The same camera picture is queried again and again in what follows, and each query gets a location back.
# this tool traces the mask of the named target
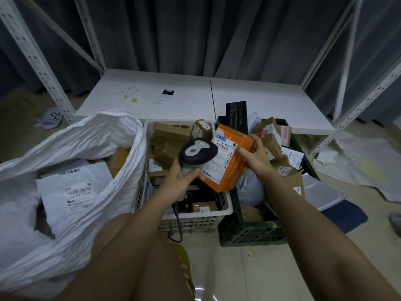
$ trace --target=metal shelf frame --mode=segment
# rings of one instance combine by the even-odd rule
[[[103,53],[99,44],[99,40],[96,35],[95,27],[93,25],[91,15],[89,12],[86,0],[74,0],[77,6],[79,16],[81,18],[85,33],[87,35],[90,47],[92,49],[93,58],[88,55],[57,23],[50,18],[33,0],[22,0],[34,13],[38,15],[56,34],[70,45],[78,54],[80,54],[85,60],[87,60],[93,67],[95,67],[101,75],[104,74],[107,69],[106,63],[103,57]],[[339,35],[345,29],[348,23],[352,23],[351,31],[348,36],[348,43],[346,49],[346,55],[344,57],[343,72],[340,79],[338,88],[336,106],[334,110],[334,120],[332,122],[335,132],[331,135],[323,137],[314,146],[308,154],[317,154],[325,146],[327,146],[335,135],[344,130],[350,122],[358,117],[358,115],[366,109],[377,97],[401,75],[401,58],[394,63],[394,65],[387,70],[379,80],[347,111],[341,116],[341,110],[343,106],[344,94],[346,89],[346,83],[348,79],[349,65],[352,59],[353,44],[355,40],[355,33],[358,24],[360,7],[363,0],[350,0],[326,42],[323,44],[321,50],[316,56],[315,60],[311,64],[309,70],[305,74],[300,86],[303,90],[308,86],[313,76],[319,69],[325,57],[337,41]],[[33,35],[31,34],[28,26],[22,18],[19,10],[14,3],[14,0],[0,0],[0,19],[7,27],[11,36],[19,46],[23,55],[26,57],[30,65],[32,66],[39,79],[42,81],[46,90],[55,101],[56,105],[62,110],[63,115],[66,117],[69,124],[77,122],[79,119],[75,117],[75,110],[71,105],[68,97],[64,93],[63,88],[58,82],[54,75],[51,67],[49,66],[46,58],[41,52],[38,44],[36,43]]]

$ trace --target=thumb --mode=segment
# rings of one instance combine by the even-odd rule
[[[246,150],[245,148],[238,148],[236,151],[239,156],[243,157],[248,163],[252,159],[253,154]]]
[[[184,175],[182,179],[185,180],[189,185],[198,176],[200,171],[200,168],[196,168]]]

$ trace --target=barcode scanner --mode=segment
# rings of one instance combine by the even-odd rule
[[[211,161],[218,153],[218,147],[203,138],[195,138],[183,146],[178,153],[178,160],[181,163],[181,175],[186,175],[193,169],[196,169],[203,164]],[[168,238],[176,243],[181,243],[183,241],[183,227],[178,217],[178,202],[182,201],[183,197],[173,204],[174,214],[177,218],[178,231],[180,232],[180,240],[174,240],[171,238],[173,231],[168,232]]]

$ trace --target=person's left hand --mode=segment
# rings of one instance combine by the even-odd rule
[[[154,197],[171,206],[174,202],[182,198],[189,184],[198,176],[200,171],[199,168],[196,168],[182,176],[181,165],[176,158],[162,184],[156,190]]]

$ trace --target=blue label sticker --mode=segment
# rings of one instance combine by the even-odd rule
[[[216,137],[217,137],[218,139],[221,139],[222,141],[226,141],[226,140],[227,140],[226,137],[221,136],[221,135],[219,135],[219,134],[216,134]]]

